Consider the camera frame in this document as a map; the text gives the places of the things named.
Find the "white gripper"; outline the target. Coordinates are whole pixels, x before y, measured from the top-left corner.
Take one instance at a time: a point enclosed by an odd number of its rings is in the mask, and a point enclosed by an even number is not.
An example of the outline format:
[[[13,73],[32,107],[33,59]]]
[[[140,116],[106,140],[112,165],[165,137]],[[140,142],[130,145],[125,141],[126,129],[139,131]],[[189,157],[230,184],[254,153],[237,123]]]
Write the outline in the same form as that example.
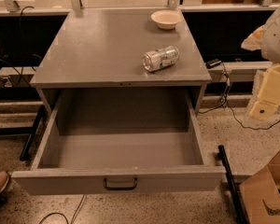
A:
[[[249,103],[248,116],[252,119],[269,119],[280,105],[280,64],[270,67],[262,75],[258,100]]]

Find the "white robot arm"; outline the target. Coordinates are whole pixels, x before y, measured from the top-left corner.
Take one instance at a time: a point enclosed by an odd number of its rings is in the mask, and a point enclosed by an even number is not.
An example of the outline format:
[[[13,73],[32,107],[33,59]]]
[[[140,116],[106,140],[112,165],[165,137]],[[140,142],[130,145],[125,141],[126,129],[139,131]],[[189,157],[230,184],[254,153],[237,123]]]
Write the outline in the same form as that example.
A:
[[[242,43],[242,49],[260,50],[272,66],[255,77],[257,89],[249,111],[253,119],[265,120],[280,106],[280,6],[265,24],[257,28]]]

